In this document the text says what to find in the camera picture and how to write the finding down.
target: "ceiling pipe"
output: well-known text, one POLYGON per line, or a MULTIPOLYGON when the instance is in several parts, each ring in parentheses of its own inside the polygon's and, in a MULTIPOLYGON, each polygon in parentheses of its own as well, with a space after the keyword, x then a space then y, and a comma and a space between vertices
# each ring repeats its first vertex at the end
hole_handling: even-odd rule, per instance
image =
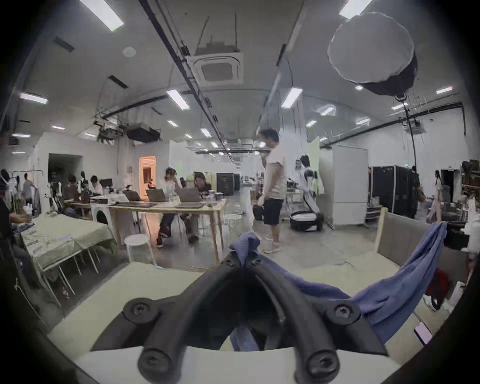
MULTIPOLYGON (((227 148, 222 143, 222 138, 221 138, 220 132, 218 131, 218 128, 216 127, 213 120, 210 118, 210 115, 205 110, 205 107, 204 107, 202 101, 200 100, 200 98, 198 96, 198 94, 201 92, 200 87, 198 87, 198 93, 197 93, 197 91, 193 87, 192 82, 190 81, 190 77, 187 75, 187 72, 185 71, 185 68, 183 67, 182 60, 180 60, 180 58, 175 53, 175 50, 173 49, 172 45, 170 44, 170 41, 168 40, 167 35, 165 34, 165 31, 163 30, 162 26, 160 25, 160 23, 156 19, 156 16, 153 13, 152 8, 150 7, 150 4, 148 3, 148 0, 138 0, 138 1, 140 2, 140 5, 143 7, 145 13, 147 14, 150 22, 153 25, 153 28, 156 30, 158 36, 162 39, 162 42, 165 45, 165 48, 167 48, 167 51, 169 52, 170 56, 172 57, 175 65, 177 65, 177 68, 179 69, 181 75, 183 76, 183 79, 185 80, 188 87, 190 88, 190 90, 192 92, 192 95, 195 98, 197 104, 200 106, 201 110, 203 111, 203 113, 207 117, 207 120, 210 123, 210 126, 212 127, 212 129, 214 130, 215 134, 217 135, 217 137, 220 141, 220 144, 225 149, 225 152, 227 152, 227 148)), ((231 155, 228 155, 228 157, 233 162, 233 159, 232 159, 231 155)))

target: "sneaker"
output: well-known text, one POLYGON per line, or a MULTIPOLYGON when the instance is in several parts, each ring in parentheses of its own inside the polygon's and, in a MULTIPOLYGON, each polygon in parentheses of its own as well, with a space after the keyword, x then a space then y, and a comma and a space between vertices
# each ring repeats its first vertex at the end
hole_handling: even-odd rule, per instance
POLYGON ((280 244, 276 244, 273 242, 272 248, 266 249, 264 253, 266 253, 267 255, 270 255, 272 253, 277 253, 278 251, 280 251, 280 244))

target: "table leg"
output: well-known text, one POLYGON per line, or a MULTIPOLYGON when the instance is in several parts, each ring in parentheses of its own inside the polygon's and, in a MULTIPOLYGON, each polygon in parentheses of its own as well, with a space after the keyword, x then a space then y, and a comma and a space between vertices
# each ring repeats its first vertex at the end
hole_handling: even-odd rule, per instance
POLYGON ((90 249, 87 249, 87 251, 88 251, 88 255, 90 256, 90 260, 92 260, 93 268, 95 268, 95 272, 98 273, 98 269, 96 268, 95 262, 93 261, 93 257, 92 257, 92 254, 90 252, 90 249))
POLYGON ((218 229, 220 230, 220 241, 222 242, 222 251, 225 249, 225 246, 223 245, 223 232, 222 232, 222 218, 220 217, 220 211, 217 211, 217 216, 218 216, 218 229))
POLYGON ((215 252, 215 262, 217 264, 220 263, 220 260, 218 258, 218 249, 216 248, 216 234, 215 234, 215 217, 212 213, 208 214, 210 216, 210 229, 212 231, 212 241, 213 241, 213 250, 215 252))
POLYGON ((82 271, 80 271, 80 268, 78 267, 77 257, 74 256, 73 259, 75 260, 75 265, 77 266, 78 274, 81 276, 81 275, 82 275, 82 271))
POLYGON ((63 273, 63 269, 61 268, 60 264, 59 264, 59 270, 60 270, 60 277, 62 278, 63 282, 65 284, 67 284, 68 288, 70 288, 70 291, 72 291, 73 294, 75 294, 75 292, 73 291, 72 289, 72 286, 70 285, 70 283, 68 282, 67 280, 67 277, 65 276, 65 274, 63 273))

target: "hair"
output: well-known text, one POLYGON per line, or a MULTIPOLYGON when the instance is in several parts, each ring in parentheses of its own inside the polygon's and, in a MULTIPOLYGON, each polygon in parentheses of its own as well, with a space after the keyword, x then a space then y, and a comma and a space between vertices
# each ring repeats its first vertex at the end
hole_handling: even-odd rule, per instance
POLYGON ((166 170, 165 170, 165 180, 167 180, 167 175, 168 174, 171 174, 173 176, 175 176, 177 174, 177 171, 172 168, 172 167, 168 167, 166 170))
POLYGON ((265 139, 272 139, 275 143, 280 141, 278 137, 278 132, 275 131, 273 128, 266 128, 260 131, 260 135, 263 136, 265 139))
POLYGON ((303 164, 304 167, 309 167, 310 166, 310 159, 308 155, 303 155, 300 157, 300 161, 303 164))

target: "wooden table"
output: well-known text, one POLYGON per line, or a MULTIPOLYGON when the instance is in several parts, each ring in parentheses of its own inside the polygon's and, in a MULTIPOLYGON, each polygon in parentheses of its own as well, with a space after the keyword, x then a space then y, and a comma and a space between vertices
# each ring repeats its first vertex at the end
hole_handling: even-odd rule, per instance
POLYGON ((208 215, 210 217, 210 228, 212 230, 212 242, 213 249, 215 251, 215 261, 220 263, 218 258, 218 249, 216 247, 216 230, 215 230, 215 213, 218 218, 218 229, 220 231, 220 241, 222 244, 222 250, 224 249, 223 244, 223 233, 222 233, 222 221, 220 217, 221 210, 225 207, 227 200, 222 199, 216 202, 210 202, 212 206, 203 206, 202 208, 177 208, 175 205, 178 203, 157 203, 151 207, 135 207, 135 206, 124 206, 124 205, 109 205, 110 215, 112 220, 115 222, 115 231, 116 238, 120 239, 120 229, 118 223, 117 212, 119 210, 129 210, 132 212, 145 212, 145 213, 162 213, 162 214, 182 214, 188 213, 192 215, 208 215))

